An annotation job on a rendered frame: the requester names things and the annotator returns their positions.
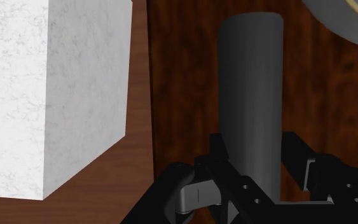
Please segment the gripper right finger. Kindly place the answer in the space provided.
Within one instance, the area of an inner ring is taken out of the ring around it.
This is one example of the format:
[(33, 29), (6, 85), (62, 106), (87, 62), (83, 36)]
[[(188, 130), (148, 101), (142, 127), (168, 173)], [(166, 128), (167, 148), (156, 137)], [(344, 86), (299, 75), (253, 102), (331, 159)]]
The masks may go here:
[(294, 132), (282, 134), (281, 161), (310, 199), (288, 206), (293, 224), (358, 224), (358, 167), (316, 153)]

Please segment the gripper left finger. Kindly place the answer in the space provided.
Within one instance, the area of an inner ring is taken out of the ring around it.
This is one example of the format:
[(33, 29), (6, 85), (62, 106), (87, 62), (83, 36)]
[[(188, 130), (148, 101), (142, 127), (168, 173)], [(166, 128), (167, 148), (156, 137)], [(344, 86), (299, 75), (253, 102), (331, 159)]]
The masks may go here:
[(209, 136), (209, 148), (193, 165), (166, 166), (120, 224), (188, 224), (203, 207), (215, 224), (268, 224), (273, 201), (230, 164), (221, 134)]

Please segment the grey cylinder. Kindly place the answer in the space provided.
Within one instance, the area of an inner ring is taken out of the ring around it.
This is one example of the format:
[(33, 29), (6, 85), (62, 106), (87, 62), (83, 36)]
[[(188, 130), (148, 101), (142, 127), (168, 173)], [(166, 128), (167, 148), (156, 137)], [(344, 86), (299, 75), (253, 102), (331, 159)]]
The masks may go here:
[(280, 201), (284, 21), (252, 12), (223, 21), (217, 39), (219, 131), (231, 164)]

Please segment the dark wooden table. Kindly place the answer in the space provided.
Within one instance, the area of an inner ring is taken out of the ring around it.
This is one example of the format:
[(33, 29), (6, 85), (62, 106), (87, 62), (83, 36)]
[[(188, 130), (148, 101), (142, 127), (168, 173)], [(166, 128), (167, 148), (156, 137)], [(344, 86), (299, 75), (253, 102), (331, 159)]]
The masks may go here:
[(358, 165), (358, 45), (301, 0), (147, 0), (154, 174), (207, 153), (217, 132), (217, 32), (232, 15), (284, 19), (282, 128)]

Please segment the grey bowl with yellow rim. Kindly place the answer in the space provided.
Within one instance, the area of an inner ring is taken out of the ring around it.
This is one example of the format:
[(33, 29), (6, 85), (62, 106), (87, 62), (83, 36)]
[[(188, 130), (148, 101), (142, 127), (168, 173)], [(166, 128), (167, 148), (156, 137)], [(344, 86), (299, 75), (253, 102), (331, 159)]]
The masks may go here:
[(358, 45), (358, 0), (301, 0), (331, 32)]

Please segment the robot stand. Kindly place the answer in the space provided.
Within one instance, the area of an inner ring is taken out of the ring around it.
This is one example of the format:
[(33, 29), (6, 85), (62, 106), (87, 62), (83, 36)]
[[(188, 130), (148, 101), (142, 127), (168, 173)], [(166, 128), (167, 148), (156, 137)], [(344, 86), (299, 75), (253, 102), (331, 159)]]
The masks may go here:
[(132, 0), (0, 0), (0, 197), (43, 200), (125, 136)]

